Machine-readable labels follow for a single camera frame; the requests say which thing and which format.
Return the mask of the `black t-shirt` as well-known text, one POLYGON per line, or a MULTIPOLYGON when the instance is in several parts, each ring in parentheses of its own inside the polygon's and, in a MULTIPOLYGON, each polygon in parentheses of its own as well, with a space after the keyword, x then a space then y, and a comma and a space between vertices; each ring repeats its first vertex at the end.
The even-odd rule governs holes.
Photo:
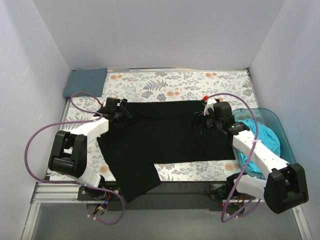
POLYGON ((195 133, 199 100, 129 102, 132 119, 111 125, 97 139, 102 156, 127 203, 159 186, 155 164, 233 160, 232 146, 216 130, 195 133))

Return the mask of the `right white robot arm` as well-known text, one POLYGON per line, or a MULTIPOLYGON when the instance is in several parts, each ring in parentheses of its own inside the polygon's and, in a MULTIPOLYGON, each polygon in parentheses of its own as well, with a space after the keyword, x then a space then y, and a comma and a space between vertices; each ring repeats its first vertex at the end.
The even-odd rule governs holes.
POLYGON ((268 149, 258 138, 258 128, 252 132, 247 124, 235 120, 228 102, 204 99, 202 104, 204 110, 194 114, 196 132, 218 131, 264 176, 260 179, 244 172, 229 176, 226 180, 229 199, 240 194, 249 195, 263 200, 276 214, 309 201, 306 173, 299 163, 291 164, 268 149))

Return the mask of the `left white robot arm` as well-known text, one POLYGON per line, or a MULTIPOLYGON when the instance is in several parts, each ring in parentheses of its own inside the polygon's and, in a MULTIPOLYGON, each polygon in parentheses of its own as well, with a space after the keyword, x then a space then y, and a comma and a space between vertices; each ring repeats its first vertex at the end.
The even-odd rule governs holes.
POLYGON ((108 97, 89 122, 71 131, 56 133, 48 168, 76 182, 97 188, 102 176, 87 166, 88 145, 107 133, 111 127, 124 127, 133 116, 127 110, 127 99, 108 97))

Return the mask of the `floral patterned table mat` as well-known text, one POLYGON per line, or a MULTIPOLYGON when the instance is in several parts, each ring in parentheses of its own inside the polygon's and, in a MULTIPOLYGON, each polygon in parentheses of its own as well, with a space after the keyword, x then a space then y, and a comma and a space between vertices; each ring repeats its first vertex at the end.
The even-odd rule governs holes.
MULTIPOLYGON (((244 108, 234 94, 250 108, 257 108, 254 88, 246 70, 243 71, 112 71, 107 74, 102 96, 127 99, 129 102, 172 102, 200 100, 218 93, 220 101, 232 109, 244 108)), ((157 164, 162 181, 224 181, 240 172, 236 160, 198 161, 191 163, 157 164)))

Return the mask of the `folded grey-blue t-shirt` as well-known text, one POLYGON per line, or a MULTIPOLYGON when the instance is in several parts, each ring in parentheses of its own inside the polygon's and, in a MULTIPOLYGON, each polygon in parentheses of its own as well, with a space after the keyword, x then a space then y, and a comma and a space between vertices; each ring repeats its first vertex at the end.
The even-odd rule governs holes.
POLYGON ((108 69, 80 69, 69 74, 63 97, 69 98, 76 92, 86 92, 94 97, 101 97, 108 69))

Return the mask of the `turquoise t-shirt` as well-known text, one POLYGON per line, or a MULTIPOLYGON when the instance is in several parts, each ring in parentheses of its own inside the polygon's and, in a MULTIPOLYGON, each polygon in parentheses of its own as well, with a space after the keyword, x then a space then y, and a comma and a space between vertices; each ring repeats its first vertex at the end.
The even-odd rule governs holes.
MULTIPOLYGON (((244 123, 246 126, 249 127, 249 130, 255 135, 256 134, 256 125, 253 119, 245 118, 236 120, 237 122, 244 123)), ((265 126, 264 124, 258 123, 258 140, 261 141, 270 151, 272 151, 278 157, 281 156, 281 144, 272 129, 265 126)), ((238 149, 235 150, 235 158, 240 164, 240 168, 242 169, 245 163, 248 160, 248 157, 238 149)), ((250 161, 245 173, 252 177, 256 177, 259 179, 265 179, 264 175, 260 171, 260 169, 250 161)))

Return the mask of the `teal plastic bin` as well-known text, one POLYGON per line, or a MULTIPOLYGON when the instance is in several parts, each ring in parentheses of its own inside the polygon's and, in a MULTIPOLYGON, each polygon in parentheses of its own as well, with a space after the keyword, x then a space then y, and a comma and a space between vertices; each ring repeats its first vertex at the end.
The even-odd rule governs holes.
MULTIPOLYGON (((286 160, 290 164, 296 163, 296 159, 292 152, 291 146, 289 144, 285 131, 277 115, 271 110, 267 108, 262 108, 262 107, 252 108, 251 110, 254 113, 258 123, 261 123, 267 126, 271 130, 273 130, 273 132, 277 135, 280 142, 280 158, 286 160)), ((232 114, 234 115, 235 121, 244 120, 244 119, 253 119, 250 111, 246 108, 236 109, 232 112, 232 114)), ((235 150, 238 150, 238 149, 237 148, 233 148, 233 149, 234 149, 234 155, 236 156, 235 150)))

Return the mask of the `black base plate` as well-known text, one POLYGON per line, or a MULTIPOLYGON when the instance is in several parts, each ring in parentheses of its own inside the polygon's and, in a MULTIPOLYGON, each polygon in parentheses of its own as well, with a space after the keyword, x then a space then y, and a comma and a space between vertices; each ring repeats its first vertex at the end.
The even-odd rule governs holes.
MULTIPOLYGON (((107 181, 103 188, 112 191, 104 192, 81 186, 77 200, 92 204, 96 210, 105 201, 110 211, 122 209, 121 200, 125 197, 115 181, 107 181)), ((229 195, 224 181, 163 181, 159 186, 127 202, 126 210, 197 210, 221 211, 229 195)))

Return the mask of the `aluminium frame rail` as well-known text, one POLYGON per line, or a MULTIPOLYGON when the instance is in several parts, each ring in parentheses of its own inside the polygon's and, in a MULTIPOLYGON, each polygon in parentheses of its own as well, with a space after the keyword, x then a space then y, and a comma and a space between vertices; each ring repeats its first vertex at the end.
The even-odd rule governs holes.
POLYGON ((85 203, 77 200, 81 186, 74 184, 40 183, 35 187, 33 203, 85 203))

